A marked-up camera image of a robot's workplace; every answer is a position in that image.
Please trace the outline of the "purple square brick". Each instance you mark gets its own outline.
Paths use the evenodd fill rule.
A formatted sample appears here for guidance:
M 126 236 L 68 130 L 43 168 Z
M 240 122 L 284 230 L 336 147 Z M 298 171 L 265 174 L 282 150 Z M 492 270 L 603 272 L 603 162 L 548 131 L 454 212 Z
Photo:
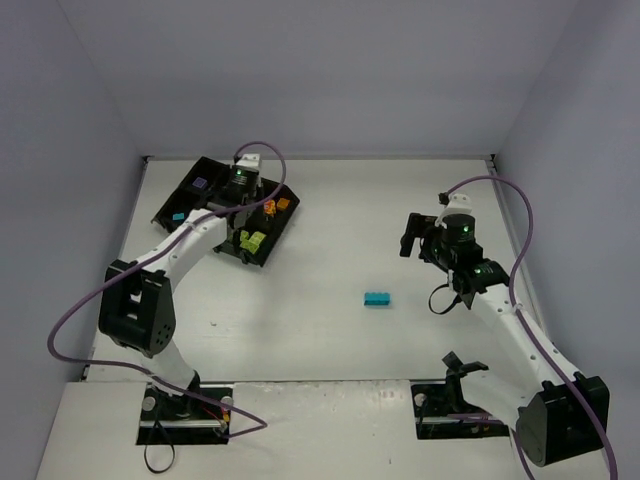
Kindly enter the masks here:
M 204 179 L 204 178 L 201 178 L 201 177 L 197 177 L 197 178 L 193 181 L 192 185 L 193 185 L 195 188 L 198 188 L 198 189 L 204 189 L 204 188 L 207 186 L 207 180 L 206 180 L 206 179 Z

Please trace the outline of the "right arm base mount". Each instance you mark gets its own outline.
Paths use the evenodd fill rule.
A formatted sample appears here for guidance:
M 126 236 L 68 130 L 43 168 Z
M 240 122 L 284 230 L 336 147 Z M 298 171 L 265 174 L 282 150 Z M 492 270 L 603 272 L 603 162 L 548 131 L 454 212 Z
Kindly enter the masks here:
M 463 363 L 453 352 L 442 359 L 443 379 L 412 380 L 410 391 L 416 438 L 457 440 L 507 438 L 509 428 L 497 418 L 464 400 L 460 380 L 473 372 L 484 372 L 482 362 Z

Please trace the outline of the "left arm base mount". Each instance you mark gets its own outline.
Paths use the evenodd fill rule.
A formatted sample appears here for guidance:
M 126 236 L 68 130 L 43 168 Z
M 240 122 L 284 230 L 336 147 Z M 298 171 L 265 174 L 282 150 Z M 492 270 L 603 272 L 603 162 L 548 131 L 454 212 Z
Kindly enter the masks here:
M 188 397 L 182 401 L 147 384 L 142 398 L 136 444 L 227 445 L 231 414 Z

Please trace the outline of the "teal long brick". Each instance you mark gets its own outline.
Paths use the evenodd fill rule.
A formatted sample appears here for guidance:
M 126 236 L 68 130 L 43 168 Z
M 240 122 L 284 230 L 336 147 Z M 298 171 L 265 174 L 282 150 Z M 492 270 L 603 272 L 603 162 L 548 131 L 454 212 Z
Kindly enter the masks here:
M 365 292 L 363 305 L 365 307 L 389 307 L 392 303 L 391 294 L 388 292 Z

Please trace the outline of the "lime green curved brick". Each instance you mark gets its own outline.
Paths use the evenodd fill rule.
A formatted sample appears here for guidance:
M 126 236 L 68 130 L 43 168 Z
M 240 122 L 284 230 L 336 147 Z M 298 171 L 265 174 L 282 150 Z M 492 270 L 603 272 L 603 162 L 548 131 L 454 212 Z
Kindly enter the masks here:
M 264 233 L 256 231 L 249 238 L 249 242 L 252 245 L 259 247 L 265 238 L 266 238 L 266 235 Z

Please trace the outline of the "lime green block brick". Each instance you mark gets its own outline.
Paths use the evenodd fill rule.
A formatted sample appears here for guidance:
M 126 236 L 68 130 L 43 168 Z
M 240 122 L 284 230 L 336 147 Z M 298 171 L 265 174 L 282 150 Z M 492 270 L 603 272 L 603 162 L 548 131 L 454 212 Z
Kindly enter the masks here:
M 260 243 L 256 243 L 249 240 L 243 240 L 241 242 L 241 248 L 243 250 L 250 252 L 251 254 L 255 254 L 260 248 Z

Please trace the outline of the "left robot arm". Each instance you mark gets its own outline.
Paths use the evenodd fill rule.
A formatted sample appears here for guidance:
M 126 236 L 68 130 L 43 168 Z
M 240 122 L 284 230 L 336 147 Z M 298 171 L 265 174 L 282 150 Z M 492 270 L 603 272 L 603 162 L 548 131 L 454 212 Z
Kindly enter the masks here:
M 197 371 L 184 360 L 173 336 L 176 330 L 174 290 L 210 251 L 243 227 L 264 203 L 256 159 L 240 159 L 222 174 L 222 182 L 199 177 L 196 186 L 210 189 L 196 203 L 176 212 L 183 218 L 157 247 L 131 262 L 108 267 L 98 328 L 114 344 L 140 356 L 136 368 L 169 396 L 200 392 Z

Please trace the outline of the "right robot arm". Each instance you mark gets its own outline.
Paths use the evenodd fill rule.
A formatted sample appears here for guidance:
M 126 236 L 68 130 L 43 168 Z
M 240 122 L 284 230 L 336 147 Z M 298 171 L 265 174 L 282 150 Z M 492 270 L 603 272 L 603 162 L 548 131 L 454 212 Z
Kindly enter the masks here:
M 448 353 L 443 362 L 454 411 L 489 413 L 514 432 L 538 467 L 602 449 L 607 386 L 598 376 L 582 374 L 511 298 L 509 275 L 476 242 L 474 217 L 412 213 L 400 240 L 401 256 L 410 256 L 415 244 L 419 259 L 446 274 L 456 301 L 487 326 L 520 375 L 515 386 L 480 360 L 465 363 Z

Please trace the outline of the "orange long brick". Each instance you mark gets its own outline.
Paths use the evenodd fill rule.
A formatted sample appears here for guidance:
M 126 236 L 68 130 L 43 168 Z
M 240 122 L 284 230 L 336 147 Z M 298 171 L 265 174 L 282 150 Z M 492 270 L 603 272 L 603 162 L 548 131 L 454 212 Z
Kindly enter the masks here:
M 269 200 L 263 204 L 264 214 L 269 217 L 274 217 L 277 213 L 277 205 L 274 200 Z

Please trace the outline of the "transparent orange square brick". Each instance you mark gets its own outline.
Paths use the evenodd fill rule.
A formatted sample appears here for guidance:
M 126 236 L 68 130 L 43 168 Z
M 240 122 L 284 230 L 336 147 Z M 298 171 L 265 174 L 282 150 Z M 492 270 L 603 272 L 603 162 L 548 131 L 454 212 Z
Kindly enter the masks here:
M 290 200 L 287 198 L 280 198 L 276 203 L 276 208 L 278 211 L 285 211 L 290 204 Z

